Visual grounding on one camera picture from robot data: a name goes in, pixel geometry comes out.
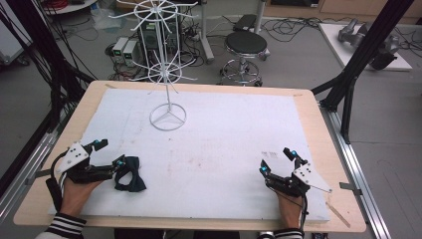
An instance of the white board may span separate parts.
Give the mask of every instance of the white board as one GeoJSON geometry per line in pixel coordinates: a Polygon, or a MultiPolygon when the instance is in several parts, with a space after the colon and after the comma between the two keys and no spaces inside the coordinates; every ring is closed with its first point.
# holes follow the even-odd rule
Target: white board
{"type": "MultiPolygon", "coordinates": [[[[353,55],[355,48],[350,45],[348,42],[340,42],[337,39],[338,31],[343,29],[347,24],[326,24],[320,23],[319,27],[325,37],[329,42],[331,49],[334,51],[341,65],[345,67],[348,61],[350,61],[351,56],[353,55]]],[[[361,25],[354,27],[354,33],[360,28],[361,25]]],[[[412,67],[404,60],[398,53],[394,54],[397,57],[390,65],[383,69],[383,71],[410,71],[412,67]]],[[[371,70],[370,66],[366,66],[366,70],[371,70]]]]}
{"type": "MultiPolygon", "coordinates": [[[[82,144],[108,139],[107,147],[93,152],[93,165],[110,164],[122,154],[138,156],[147,189],[117,191],[108,180],[93,192],[83,214],[279,217],[277,196],[259,172],[261,159],[280,176],[294,169],[284,147],[312,162],[292,97],[170,92],[186,109],[187,121],[177,130],[161,131],[150,124],[149,114],[166,102],[166,94],[148,93],[107,90],[82,139],[82,144]]],[[[322,192],[311,189],[308,198],[307,220],[328,220],[322,192]]]]}

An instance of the stool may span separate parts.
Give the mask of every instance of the stool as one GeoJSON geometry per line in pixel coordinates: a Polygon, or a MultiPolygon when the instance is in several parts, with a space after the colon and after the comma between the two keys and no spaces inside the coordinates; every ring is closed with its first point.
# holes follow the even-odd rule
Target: stool
{"type": "Polygon", "coordinates": [[[238,56],[239,60],[231,60],[220,70],[221,82],[232,80],[245,86],[254,83],[256,87],[263,84],[259,69],[246,58],[260,58],[266,60],[267,41],[258,34],[251,32],[234,32],[227,36],[225,47],[228,52],[238,56]]]}

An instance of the black post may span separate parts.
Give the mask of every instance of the black post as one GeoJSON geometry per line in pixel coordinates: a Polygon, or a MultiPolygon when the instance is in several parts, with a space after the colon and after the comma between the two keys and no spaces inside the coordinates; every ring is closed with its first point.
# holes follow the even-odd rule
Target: black post
{"type": "Polygon", "coordinates": [[[331,88],[328,96],[320,102],[320,105],[332,112],[336,112],[338,104],[345,98],[341,119],[341,135],[347,143],[350,143],[348,131],[354,85],[366,65],[376,56],[378,48],[394,30],[394,27],[412,3],[413,0],[387,1],[344,70],[331,81],[312,89],[314,95],[316,95],[331,88]]]}

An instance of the gray floor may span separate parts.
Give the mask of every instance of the gray floor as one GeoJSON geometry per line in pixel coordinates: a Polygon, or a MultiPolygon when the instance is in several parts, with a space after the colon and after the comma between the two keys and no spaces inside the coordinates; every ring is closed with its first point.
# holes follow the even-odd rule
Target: gray floor
{"type": "MultiPolygon", "coordinates": [[[[89,13],[82,11],[67,16],[63,23],[72,25],[88,18],[89,13]]],[[[209,26],[224,21],[222,18],[210,20],[209,26]]],[[[134,22],[123,21],[123,28],[119,30],[99,30],[97,37],[92,24],[91,20],[78,26],[78,34],[85,40],[72,36],[70,43],[99,79],[107,79],[113,70],[105,48],[118,36],[131,35],[129,28],[134,22]]],[[[228,24],[219,26],[219,29],[230,28],[228,24]]],[[[422,29],[417,30],[415,37],[421,39],[422,29]]],[[[227,34],[227,31],[213,34],[227,34]]],[[[279,43],[266,32],[262,32],[262,36],[267,39],[272,54],[265,62],[254,61],[262,73],[264,87],[312,89],[341,71],[334,53],[317,30],[303,29],[289,43],[279,43]]],[[[184,71],[184,76],[199,79],[193,84],[218,83],[219,70],[232,58],[223,50],[223,40],[210,38],[210,43],[214,63],[184,71]]],[[[422,234],[422,187],[417,184],[422,179],[422,59],[409,51],[399,53],[413,67],[412,71],[364,71],[357,81],[350,139],[392,238],[418,238],[422,234]]],[[[316,98],[321,100],[325,95],[322,93],[316,98]]],[[[47,84],[34,66],[11,66],[0,73],[0,175],[46,115],[49,102],[47,84]]],[[[15,209],[0,225],[0,238],[33,238],[44,229],[14,225],[15,209]]],[[[87,228],[85,234],[87,238],[112,238],[111,229],[87,228]]],[[[254,238],[254,235],[242,234],[243,238],[254,238]]],[[[190,231],[184,231],[177,238],[190,236],[190,231]]],[[[372,238],[372,235],[366,230],[362,234],[331,233],[330,238],[372,238]]]]}

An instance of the white wire rack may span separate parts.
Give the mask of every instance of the white wire rack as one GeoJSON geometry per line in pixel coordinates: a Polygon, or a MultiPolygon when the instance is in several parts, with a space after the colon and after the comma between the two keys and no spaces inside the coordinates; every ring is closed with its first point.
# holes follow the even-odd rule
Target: white wire rack
{"type": "MultiPolygon", "coordinates": [[[[156,51],[153,51],[153,57],[157,61],[156,64],[149,63],[146,61],[146,66],[134,62],[137,66],[142,67],[148,70],[147,76],[132,79],[132,81],[140,81],[149,79],[151,82],[156,85],[165,85],[167,92],[167,102],[165,104],[159,105],[154,110],[152,110],[149,121],[153,126],[160,130],[175,130],[183,126],[186,122],[187,115],[186,110],[178,104],[174,104],[170,100],[170,93],[168,86],[171,86],[173,90],[175,83],[180,79],[186,79],[190,81],[195,81],[196,79],[183,77],[182,69],[189,66],[190,64],[184,64],[182,66],[180,59],[180,38],[179,38],[179,25],[178,25],[178,16],[193,18],[190,15],[186,15],[179,12],[180,7],[193,7],[194,4],[174,4],[167,0],[145,0],[140,3],[133,2],[124,2],[117,0],[117,2],[133,5],[133,11],[130,13],[125,13],[118,16],[110,16],[111,18],[121,18],[128,15],[134,15],[138,18],[139,23],[136,27],[130,29],[131,31],[136,31],[138,28],[141,28],[142,24],[145,22],[148,24],[153,24],[156,41],[158,47],[158,55],[156,51]],[[170,28],[168,26],[169,21],[175,22],[174,27],[170,28]],[[169,54],[167,52],[167,45],[169,44],[169,39],[166,37],[168,34],[173,34],[176,36],[176,44],[172,46],[176,49],[175,54],[169,54]]],[[[146,53],[146,44],[145,38],[142,31],[140,36],[142,39],[143,52],[146,53]]]]}

